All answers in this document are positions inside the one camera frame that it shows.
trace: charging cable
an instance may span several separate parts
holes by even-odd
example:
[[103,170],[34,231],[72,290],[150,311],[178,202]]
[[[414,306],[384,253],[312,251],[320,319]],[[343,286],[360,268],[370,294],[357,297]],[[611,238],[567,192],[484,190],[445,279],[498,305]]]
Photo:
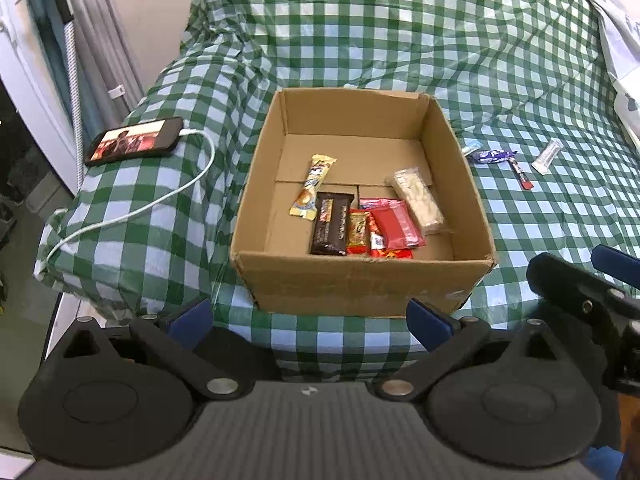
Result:
[[64,238],[63,240],[60,240],[55,245],[55,247],[53,247],[53,249],[49,252],[47,257],[44,259],[44,262],[42,262],[42,264],[40,266],[36,266],[36,274],[39,274],[44,270],[44,267],[47,265],[47,262],[49,261],[50,257],[52,257],[56,253],[56,251],[60,247],[62,247],[64,244],[67,244],[71,240],[75,240],[80,235],[82,235],[84,233],[87,233],[89,231],[93,231],[94,229],[100,229],[102,227],[108,227],[110,225],[114,225],[114,224],[117,224],[117,223],[120,223],[120,222],[124,222],[125,220],[128,220],[129,218],[132,218],[133,216],[136,216],[136,215],[139,215],[140,213],[148,211],[153,206],[161,203],[164,200],[167,200],[168,198],[171,198],[172,196],[180,193],[181,191],[184,191],[189,186],[193,186],[193,184],[195,184],[203,176],[205,176],[207,174],[207,171],[209,171],[209,168],[213,164],[213,154],[214,154],[214,150],[215,150],[215,148],[213,146],[213,140],[211,140],[211,137],[209,137],[209,135],[207,135],[202,130],[181,130],[179,136],[180,137],[185,137],[185,136],[194,135],[194,134],[199,134],[199,135],[203,136],[205,139],[207,139],[209,141],[209,147],[211,148],[211,156],[209,157],[209,161],[207,162],[207,165],[204,167],[204,170],[202,170],[198,174],[198,176],[196,176],[192,180],[188,181],[183,186],[180,186],[178,189],[174,189],[172,192],[167,193],[166,195],[161,196],[160,198],[157,198],[157,199],[153,200],[153,202],[150,202],[150,203],[148,203],[148,204],[136,209],[135,211],[127,213],[126,215],[118,216],[117,218],[113,218],[111,220],[105,220],[103,222],[98,222],[97,224],[87,225],[87,226],[85,226],[85,227],[83,227],[81,229],[78,229],[78,231],[76,231],[75,233],[69,235],[68,237]]

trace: red snack packet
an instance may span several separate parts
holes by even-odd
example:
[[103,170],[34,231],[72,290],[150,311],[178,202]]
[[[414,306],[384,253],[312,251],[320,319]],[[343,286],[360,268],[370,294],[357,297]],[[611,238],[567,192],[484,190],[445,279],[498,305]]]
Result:
[[388,251],[424,245],[424,238],[411,220],[404,202],[372,209],[371,214],[382,231]]
[[[400,203],[401,200],[393,200],[390,198],[361,198],[360,208],[365,210],[374,209],[381,206],[389,206],[393,203]],[[408,258],[413,259],[414,253],[411,249],[398,249],[395,251],[387,251],[385,249],[385,239],[376,224],[376,219],[373,215],[369,215],[369,231],[371,238],[371,248],[369,250],[369,256],[374,258]]]
[[369,252],[369,211],[351,209],[349,215],[349,235],[347,254],[367,254]]

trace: phone screen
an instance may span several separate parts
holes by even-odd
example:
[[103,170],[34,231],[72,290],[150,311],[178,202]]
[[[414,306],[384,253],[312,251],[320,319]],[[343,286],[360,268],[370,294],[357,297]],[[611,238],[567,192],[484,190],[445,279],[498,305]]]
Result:
[[126,153],[145,152],[154,147],[164,121],[136,124],[104,134],[96,147],[91,160],[100,160],[106,156]]

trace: gray ribbed surface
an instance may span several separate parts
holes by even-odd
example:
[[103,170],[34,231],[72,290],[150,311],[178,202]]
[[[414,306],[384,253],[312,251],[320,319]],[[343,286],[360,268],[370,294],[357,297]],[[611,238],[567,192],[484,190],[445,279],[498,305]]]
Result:
[[[311,395],[303,391],[316,390]],[[577,462],[540,472],[499,470],[440,444],[407,404],[361,383],[258,383],[246,398],[209,404],[161,456],[126,468],[72,470],[38,462],[27,480],[589,479]]]

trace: open cardboard box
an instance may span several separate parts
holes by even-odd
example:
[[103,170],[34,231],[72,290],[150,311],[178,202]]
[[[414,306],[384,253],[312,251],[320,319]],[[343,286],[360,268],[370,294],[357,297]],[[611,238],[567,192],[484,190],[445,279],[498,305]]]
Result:
[[[418,167],[449,232],[413,260],[308,254],[313,222],[290,216],[311,156],[337,159],[321,190],[395,198],[397,170]],[[353,89],[278,92],[260,133],[231,260],[258,307],[323,316],[404,316],[410,298],[460,307],[496,263],[494,240],[460,146],[436,99]]]

